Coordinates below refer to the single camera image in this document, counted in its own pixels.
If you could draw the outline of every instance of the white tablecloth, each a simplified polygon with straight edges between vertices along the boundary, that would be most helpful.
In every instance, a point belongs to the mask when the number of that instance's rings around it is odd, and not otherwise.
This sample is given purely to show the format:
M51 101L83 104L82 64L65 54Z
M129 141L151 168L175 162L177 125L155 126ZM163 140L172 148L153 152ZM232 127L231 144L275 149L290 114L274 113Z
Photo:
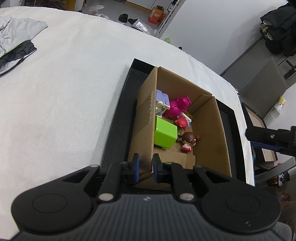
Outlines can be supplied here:
M37 51L0 76L0 238L17 232L10 206L18 194L100 163L134 58L183 76L234 110L247 183L254 185L237 94L201 62L160 39L96 16L38 7L0 9L0 15L6 14L43 20L48 28L32 40Z

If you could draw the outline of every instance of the green cube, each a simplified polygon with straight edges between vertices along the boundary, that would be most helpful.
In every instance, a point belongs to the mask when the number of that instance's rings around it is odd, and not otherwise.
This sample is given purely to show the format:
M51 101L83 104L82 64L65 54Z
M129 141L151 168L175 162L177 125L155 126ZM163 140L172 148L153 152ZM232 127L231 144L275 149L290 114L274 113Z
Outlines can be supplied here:
M158 115L155 116L154 144L171 148L178 137L177 126L163 120Z

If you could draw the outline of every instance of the ribbed gray panel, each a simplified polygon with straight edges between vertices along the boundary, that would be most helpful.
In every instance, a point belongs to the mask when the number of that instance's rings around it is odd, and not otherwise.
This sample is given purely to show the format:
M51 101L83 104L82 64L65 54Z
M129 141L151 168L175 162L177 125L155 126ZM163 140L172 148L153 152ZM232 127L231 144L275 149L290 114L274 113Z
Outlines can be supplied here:
M172 195L124 194L114 203L101 204L82 226L67 233L37 236L21 232L13 241L279 241L272 231L242 236L221 231L199 214L192 204Z

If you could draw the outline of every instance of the magenta toy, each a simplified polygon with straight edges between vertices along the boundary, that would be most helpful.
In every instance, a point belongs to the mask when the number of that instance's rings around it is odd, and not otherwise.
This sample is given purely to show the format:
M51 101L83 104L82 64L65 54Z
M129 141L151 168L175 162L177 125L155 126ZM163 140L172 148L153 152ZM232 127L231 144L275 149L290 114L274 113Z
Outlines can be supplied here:
M165 118L175 118L181 115L181 112L186 112L187 108L191 106L191 101L186 97L177 98L176 100L170 101L170 109L164 112Z

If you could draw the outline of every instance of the gray cushion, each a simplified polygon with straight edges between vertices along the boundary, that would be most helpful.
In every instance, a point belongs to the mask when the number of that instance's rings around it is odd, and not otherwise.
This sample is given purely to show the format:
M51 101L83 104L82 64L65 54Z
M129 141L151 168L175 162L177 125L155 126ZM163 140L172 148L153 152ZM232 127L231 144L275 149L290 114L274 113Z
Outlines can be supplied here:
M239 95L242 102L264 118L286 89L286 81L271 58Z

